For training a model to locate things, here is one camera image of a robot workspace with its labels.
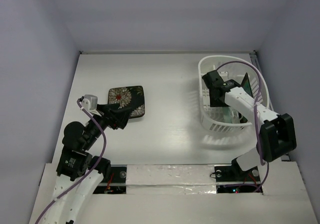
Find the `small black floral plate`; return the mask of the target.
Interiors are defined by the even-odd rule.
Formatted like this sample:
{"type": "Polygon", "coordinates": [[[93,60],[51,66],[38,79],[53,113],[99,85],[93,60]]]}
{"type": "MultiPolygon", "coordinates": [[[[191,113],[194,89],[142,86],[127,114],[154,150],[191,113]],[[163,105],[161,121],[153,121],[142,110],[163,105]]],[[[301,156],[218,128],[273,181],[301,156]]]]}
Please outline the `small black floral plate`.
{"type": "Polygon", "coordinates": [[[142,86],[117,87],[108,91],[108,103],[119,104],[119,108],[131,107],[135,109],[145,103],[144,98],[142,86]]]}

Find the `pale green plate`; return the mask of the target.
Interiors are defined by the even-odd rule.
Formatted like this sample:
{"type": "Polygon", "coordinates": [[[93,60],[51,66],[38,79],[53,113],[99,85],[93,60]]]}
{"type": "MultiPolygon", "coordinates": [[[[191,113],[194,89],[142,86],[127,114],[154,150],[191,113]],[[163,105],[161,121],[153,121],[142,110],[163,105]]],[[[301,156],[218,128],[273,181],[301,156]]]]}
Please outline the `pale green plate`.
{"type": "Polygon", "coordinates": [[[225,123],[239,124],[241,121],[241,115],[232,107],[223,107],[223,119],[225,123]]]}

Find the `large black floral plate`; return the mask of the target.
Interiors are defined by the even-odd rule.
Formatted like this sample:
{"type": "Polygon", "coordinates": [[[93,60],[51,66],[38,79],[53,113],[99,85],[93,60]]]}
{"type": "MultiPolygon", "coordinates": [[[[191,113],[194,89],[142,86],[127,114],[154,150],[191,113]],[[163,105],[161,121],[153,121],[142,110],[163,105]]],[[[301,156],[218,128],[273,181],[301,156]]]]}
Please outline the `large black floral plate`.
{"type": "Polygon", "coordinates": [[[126,108],[132,108],[132,112],[130,114],[130,119],[140,118],[145,115],[145,102],[144,101],[132,101],[128,105],[125,106],[126,108]]]}

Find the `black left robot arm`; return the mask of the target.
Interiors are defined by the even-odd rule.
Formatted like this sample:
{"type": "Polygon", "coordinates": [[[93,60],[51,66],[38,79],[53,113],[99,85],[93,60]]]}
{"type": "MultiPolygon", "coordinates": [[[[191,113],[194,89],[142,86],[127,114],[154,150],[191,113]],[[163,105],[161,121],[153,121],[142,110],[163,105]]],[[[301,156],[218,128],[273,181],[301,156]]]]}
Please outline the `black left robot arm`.
{"type": "Polygon", "coordinates": [[[119,104],[90,104],[86,97],[76,103],[89,121],[86,125],[74,121],[65,127],[52,199],[36,223],[79,221],[94,190],[111,176],[111,162],[103,157],[107,148],[104,131],[124,129],[133,111],[119,104]]]}

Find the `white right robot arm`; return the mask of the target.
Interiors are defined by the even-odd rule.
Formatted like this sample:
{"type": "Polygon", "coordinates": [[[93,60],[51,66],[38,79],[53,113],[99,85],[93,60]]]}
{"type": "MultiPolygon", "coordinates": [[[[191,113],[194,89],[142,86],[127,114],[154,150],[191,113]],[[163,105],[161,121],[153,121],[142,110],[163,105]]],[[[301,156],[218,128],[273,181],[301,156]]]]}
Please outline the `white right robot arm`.
{"type": "Polygon", "coordinates": [[[231,165],[221,171],[221,177],[241,180],[250,169],[296,149],[295,126],[289,114],[280,115],[261,105],[237,81],[224,81],[216,70],[206,73],[202,79],[209,89],[211,107],[234,108],[256,131],[256,146],[232,160],[231,165]]]}

